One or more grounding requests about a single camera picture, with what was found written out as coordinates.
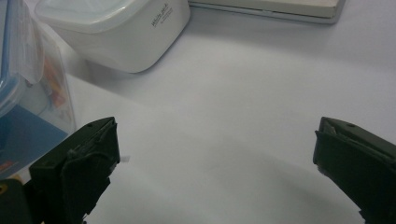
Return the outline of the white plastic container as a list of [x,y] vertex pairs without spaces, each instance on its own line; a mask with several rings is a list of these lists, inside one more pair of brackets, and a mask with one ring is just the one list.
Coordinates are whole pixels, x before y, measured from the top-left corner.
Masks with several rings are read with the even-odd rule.
[[153,0],[128,21],[85,34],[51,27],[82,58],[126,73],[154,65],[190,19],[188,0]]

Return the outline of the cream flat box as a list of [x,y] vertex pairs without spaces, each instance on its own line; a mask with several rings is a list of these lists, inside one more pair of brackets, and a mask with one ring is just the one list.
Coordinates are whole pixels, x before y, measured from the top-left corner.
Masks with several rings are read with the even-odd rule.
[[188,0],[203,7],[319,24],[337,23],[346,0]]

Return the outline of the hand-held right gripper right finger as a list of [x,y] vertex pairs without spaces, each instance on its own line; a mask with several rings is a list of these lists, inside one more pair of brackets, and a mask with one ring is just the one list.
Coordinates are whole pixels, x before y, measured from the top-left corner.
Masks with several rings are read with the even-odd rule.
[[365,224],[396,224],[396,145],[323,117],[313,163],[360,209]]

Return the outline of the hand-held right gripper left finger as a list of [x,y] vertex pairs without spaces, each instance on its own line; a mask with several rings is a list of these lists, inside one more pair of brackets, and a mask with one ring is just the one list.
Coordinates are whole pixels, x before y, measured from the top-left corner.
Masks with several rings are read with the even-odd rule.
[[82,224],[120,163],[113,117],[84,125],[45,154],[29,172],[44,205],[45,224]]

